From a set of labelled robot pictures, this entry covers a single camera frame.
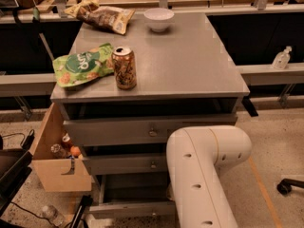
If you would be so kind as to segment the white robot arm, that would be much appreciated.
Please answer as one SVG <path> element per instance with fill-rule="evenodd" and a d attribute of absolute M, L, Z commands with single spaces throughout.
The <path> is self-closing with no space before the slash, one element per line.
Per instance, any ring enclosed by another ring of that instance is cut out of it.
<path fill-rule="evenodd" d="M 180 228 L 238 228 L 217 169 L 232 168 L 251 155 L 252 143 L 231 125 L 176 130 L 166 160 Z"/>

